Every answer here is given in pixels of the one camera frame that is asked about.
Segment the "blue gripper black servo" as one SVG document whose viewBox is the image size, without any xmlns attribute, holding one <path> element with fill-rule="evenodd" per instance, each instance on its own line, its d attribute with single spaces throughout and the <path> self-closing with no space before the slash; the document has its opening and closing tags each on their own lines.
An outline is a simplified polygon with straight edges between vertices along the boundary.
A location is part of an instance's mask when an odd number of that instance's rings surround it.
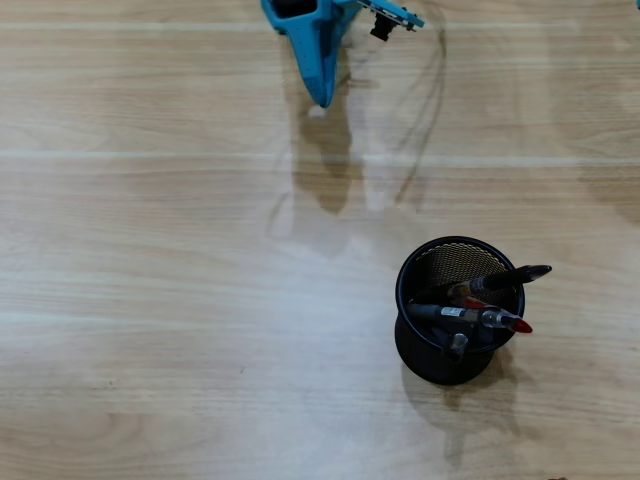
<svg viewBox="0 0 640 480">
<path fill-rule="evenodd" d="M 342 38 L 360 10 L 357 2 L 275 0 L 261 1 L 261 6 L 272 28 L 289 38 L 311 98 L 317 105 L 328 107 L 335 93 Z M 322 32 L 330 21 L 327 79 Z"/>
</svg>

